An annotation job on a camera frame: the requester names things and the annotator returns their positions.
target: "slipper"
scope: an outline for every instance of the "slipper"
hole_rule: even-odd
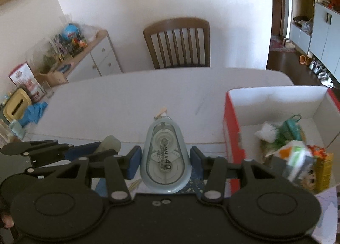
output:
[[[306,63],[306,60],[307,60],[307,58],[306,58],[305,55],[301,55],[301,56],[300,56],[300,64],[301,64],[301,65],[304,65],[304,64]]]
[[[313,59],[308,58],[308,59],[306,60],[306,62],[305,62],[305,65],[310,66],[310,64],[312,63],[312,61],[313,61]]]

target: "wooden floor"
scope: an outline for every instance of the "wooden floor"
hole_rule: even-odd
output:
[[[267,69],[277,70],[285,73],[294,83],[299,86],[320,86],[322,85],[317,76],[307,66],[299,64],[301,54],[289,52],[269,51]],[[333,77],[333,91],[340,100],[340,84]]]

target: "red and white box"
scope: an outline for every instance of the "red and white box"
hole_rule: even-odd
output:
[[[319,86],[241,88],[227,92],[223,130],[229,162],[250,158],[262,163],[255,132],[264,122],[284,122],[301,114],[299,125],[307,144],[328,147],[334,153],[331,185],[340,182],[340,103],[334,93]],[[231,192],[239,189],[231,180]]]

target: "white wall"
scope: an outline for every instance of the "white wall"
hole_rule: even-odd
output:
[[[153,68],[143,30],[179,16],[207,19],[211,27],[211,66],[265,69],[272,0],[59,0],[73,21],[101,26],[124,72]]]
[[[58,0],[14,0],[0,6],[0,95],[14,85],[8,78],[25,53],[61,29]]]

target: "glass cup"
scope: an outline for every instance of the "glass cup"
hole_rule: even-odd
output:
[[[52,90],[50,84],[47,81],[43,81],[41,84],[44,94],[48,99],[50,99],[54,95],[54,91]]]

